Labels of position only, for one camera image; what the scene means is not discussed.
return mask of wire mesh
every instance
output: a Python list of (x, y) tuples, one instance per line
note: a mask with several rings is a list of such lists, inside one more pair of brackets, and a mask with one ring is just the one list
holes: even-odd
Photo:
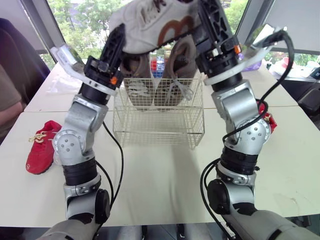
[(125, 78), (114, 101), (113, 132), (127, 145), (189, 145), (202, 139), (202, 82), (179, 78), (193, 93), (187, 100), (172, 79)]

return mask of white shoe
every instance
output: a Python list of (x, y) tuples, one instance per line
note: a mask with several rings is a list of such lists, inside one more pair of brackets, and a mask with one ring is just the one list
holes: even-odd
[(129, 54), (151, 52), (200, 25), (198, 1), (134, 0), (110, 17), (110, 31), (125, 24)]

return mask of red object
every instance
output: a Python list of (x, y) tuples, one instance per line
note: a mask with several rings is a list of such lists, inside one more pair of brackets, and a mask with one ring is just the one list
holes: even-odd
[(32, 174), (42, 174), (49, 169), (54, 161), (54, 148), (52, 140), (57, 132), (61, 129), (61, 125), (55, 121), (47, 121), (44, 127), (36, 132), (34, 137), (29, 141), (34, 141), (25, 169)]
[[(287, 56), (285, 56), (282, 60), (281, 60), (281, 66), (284, 67), (285, 69), (288, 67), (289, 64), (289, 58)], [(296, 68), (297, 64), (294, 62), (292, 65), (292, 68)]]
[[(262, 112), (265, 110), (265, 105), (263, 103), (261, 103), (260, 107), (259, 107), (259, 114), (262, 114)], [(269, 123), (270, 127), (271, 127), (271, 133), (274, 132), (277, 123), (274, 119), (274, 117), (272, 116), (272, 114), (270, 112), (266, 112), (265, 115), (263, 116), (264, 120)]]

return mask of shoe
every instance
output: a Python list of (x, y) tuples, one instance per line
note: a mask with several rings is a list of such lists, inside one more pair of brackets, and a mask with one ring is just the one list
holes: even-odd
[(186, 94), (190, 97), (190, 92), (192, 98), (189, 86), (198, 69), (196, 55), (197, 49), (191, 35), (176, 42), (155, 92), (155, 106), (177, 106), (187, 97)]
[(42, 174), (49, 169), (54, 161), (54, 148), (52, 140), (61, 125), (55, 121), (47, 121), (44, 127), (29, 139), (33, 146), (25, 164), (25, 169), (31, 174)]
[(144, 54), (160, 48), (201, 24), (198, 1), (134, 0), (114, 12), (110, 31), (125, 24), (125, 53)]
[(155, 88), (151, 79), (149, 55), (125, 54), (120, 64), (120, 72), (124, 76), (124, 87), (131, 103), (134, 106), (151, 106)]

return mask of tree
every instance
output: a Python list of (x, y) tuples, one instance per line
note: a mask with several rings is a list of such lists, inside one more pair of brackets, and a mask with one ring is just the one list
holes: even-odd
[(236, 33), (239, 22), (244, 14), (248, 0), (232, 0), (230, 7), (225, 8), (224, 12), (230, 24), (232, 33)]
[(71, 18), (72, 8), (71, 0), (48, 0), (51, 11), (58, 23), (68, 23), (74, 29), (74, 23)]
[(89, 55), (98, 58), (101, 53), (98, 37), (88, 27), (75, 21), (71, 0), (49, 0), (49, 6), (58, 23), (65, 42), (74, 48), (82, 59)]
[(120, 6), (120, 0), (84, 0), (76, 8), (76, 19), (84, 29), (90, 27), (104, 44), (109, 35), (109, 17)]

